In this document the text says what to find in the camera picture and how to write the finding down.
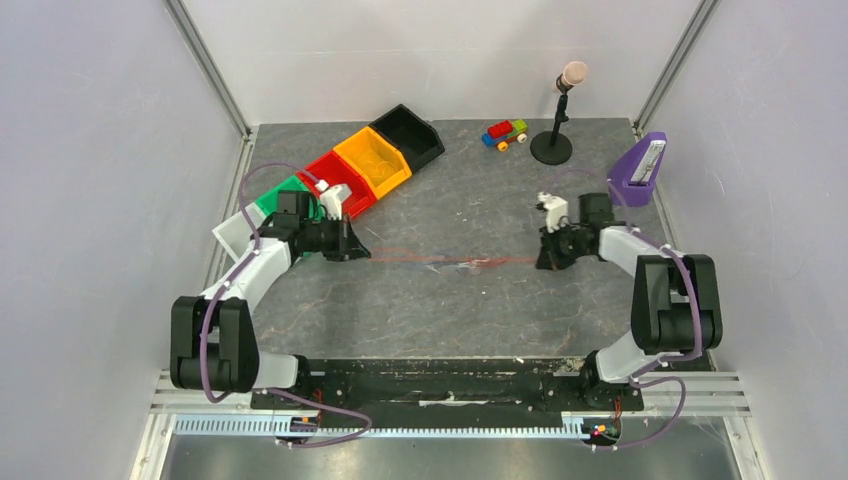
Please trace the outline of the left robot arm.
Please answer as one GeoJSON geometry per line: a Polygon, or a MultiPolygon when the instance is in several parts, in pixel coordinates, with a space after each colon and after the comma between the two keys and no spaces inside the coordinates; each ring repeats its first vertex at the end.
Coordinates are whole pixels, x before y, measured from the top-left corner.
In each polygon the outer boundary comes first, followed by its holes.
{"type": "Polygon", "coordinates": [[[252,315],[307,253],[334,262],[370,257],[343,207],[350,194],[345,184],[325,185],[318,196],[281,190],[275,212],[263,221],[246,220],[248,244],[236,263],[202,293],[181,296],[172,306],[169,372],[175,387],[203,391],[213,403],[228,393],[268,387],[290,408],[311,401],[306,358],[261,351],[252,315]]]}

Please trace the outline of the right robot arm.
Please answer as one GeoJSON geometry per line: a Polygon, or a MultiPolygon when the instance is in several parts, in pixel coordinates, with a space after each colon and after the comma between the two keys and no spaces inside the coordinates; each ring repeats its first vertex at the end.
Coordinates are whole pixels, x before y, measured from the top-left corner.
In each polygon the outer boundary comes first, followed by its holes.
{"type": "Polygon", "coordinates": [[[579,219],[568,202],[549,193],[537,196],[544,213],[540,228],[540,270],[563,271],[583,257],[612,263],[633,279],[629,329],[617,341],[591,352],[578,375],[577,393],[591,408],[636,392],[645,373],[669,363],[699,358],[723,336],[713,259],[684,254],[652,241],[615,217],[605,193],[579,198],[579,219]]]}

